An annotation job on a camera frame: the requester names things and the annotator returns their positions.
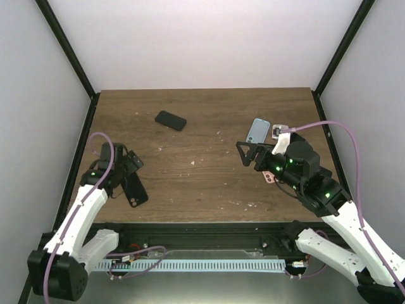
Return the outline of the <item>black phone case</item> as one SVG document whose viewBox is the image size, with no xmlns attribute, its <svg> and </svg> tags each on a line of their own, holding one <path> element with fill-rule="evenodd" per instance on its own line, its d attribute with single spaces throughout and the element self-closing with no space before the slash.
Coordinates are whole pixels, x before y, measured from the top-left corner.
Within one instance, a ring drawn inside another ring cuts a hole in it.
<svg viewBox="0 0 405 304">
<path fill-rule="evenodd" d="M 124 178 L 121 186 L 127 201 L 132 208 L 140 206 L 149 200 L 148 194 L 137 173 L 133 173 Z"/>
</svg>

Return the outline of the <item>black phone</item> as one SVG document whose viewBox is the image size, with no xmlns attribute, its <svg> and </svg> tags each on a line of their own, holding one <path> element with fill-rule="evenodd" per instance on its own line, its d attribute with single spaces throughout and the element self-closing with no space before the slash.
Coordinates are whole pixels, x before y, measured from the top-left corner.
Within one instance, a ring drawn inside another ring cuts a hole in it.
<svg viewBox="0 0 405 304">
<path fill-rule="evenodd" d="M 154 121 L 177 131 L 181 131 L 187 124 L 186 119 L 176 116 L 164 110 L 160 111 L 156 115 Z"/>
</svg>

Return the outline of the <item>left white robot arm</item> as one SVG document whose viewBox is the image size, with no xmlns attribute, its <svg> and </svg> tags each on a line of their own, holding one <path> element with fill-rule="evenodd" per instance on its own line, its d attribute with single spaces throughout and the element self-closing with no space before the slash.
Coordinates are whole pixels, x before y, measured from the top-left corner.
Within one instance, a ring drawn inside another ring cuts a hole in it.
<svg viewBox="0 0 405 304">
<path fill-rule="evenodd" d="M 124 144 L 105 142 L 99 158 L 82 175 L 75 201 L 58 230 L 42 249 L 28 257 L 32 290 L 46 299 L 68 301 L 81 298 L 91 272 L 110 252 L 124 255 L 129 248 L 127 237 L 101 229 L 86 241 L 96 215 L 117 187 L 129 205 L 135 208 L 148 200 L 138 169 L 140 158 Z"/>
</svg>

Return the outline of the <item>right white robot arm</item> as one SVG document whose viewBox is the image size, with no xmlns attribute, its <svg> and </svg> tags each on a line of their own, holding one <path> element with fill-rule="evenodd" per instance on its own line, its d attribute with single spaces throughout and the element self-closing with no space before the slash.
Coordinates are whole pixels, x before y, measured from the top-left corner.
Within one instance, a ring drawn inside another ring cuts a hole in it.
<svg viewBox="0 0 405 304">
<path fill-rule="evenodd" d="M 341 248 L 313 229 L 293 221 L 281 247 L 316 257 L 350 280 L 367 303 L 404 303 L 404 259 L 390 249 L 364 220 L 347 191 L 321 167 L 320 156 L 306 141 L 254 144 L 237 142 L 244 166 L 255 163 L 291 187 L 297 200 L 328 224 L 349 246 Z"/>
</svg>

